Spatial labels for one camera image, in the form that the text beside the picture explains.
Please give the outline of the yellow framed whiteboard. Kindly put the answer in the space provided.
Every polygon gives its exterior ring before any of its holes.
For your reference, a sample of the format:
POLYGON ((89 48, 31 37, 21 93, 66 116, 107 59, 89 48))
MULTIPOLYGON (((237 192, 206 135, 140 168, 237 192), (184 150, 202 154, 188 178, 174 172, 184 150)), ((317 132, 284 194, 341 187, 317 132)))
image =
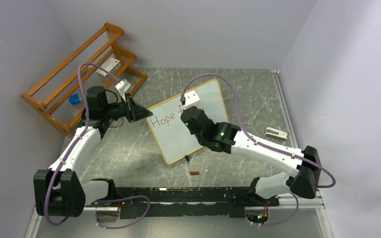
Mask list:
MULTIPOLYGON (((214 122, 229 121, 218 80, 211 79, 187 91, 197 93, 205 113, 214 122)), ((146 119, 162 157, 169 165, 203 148, 180 119, 184 110, 180 96, 177 94, 150 107, 152 116, 146 119)))

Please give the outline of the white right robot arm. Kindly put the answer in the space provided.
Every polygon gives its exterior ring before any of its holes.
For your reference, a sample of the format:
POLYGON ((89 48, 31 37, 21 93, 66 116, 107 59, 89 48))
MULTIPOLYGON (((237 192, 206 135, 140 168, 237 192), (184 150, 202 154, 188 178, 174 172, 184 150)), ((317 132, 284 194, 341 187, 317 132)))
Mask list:
POLYGON ((255 179, 253 188, 248 191, 251 204, 260 205, 266 199, 285 193, 315 198, 320 177, 319 169, 314 166, 320 162, 316 148, 285 147, 245 133, 237 125, 214 123, 204 110, 195 106, 183 111, 181 121, 198 143, 211 151, 259 159, 281 171, 274 176, 255 179))

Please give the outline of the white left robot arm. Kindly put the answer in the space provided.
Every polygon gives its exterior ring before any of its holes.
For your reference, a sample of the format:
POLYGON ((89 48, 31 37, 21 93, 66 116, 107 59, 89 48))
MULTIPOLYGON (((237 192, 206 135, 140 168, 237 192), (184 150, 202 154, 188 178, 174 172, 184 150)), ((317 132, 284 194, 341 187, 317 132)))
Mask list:
POLYGON ((115 183, 108 178, 95 178, 82 184, 79 176, 91 152, 102 140, 111 121, 135 122, 153 115, 127 93, 125 99, 109 103, 107 90, 93 86, 87 90, 88 110, 84 110, 75 136, 60 157, 46 170, 38 170, 33 178, 36 211, 40 216, 78 217, 86 205, 100 201, 111 206, 117 201, 115 183))

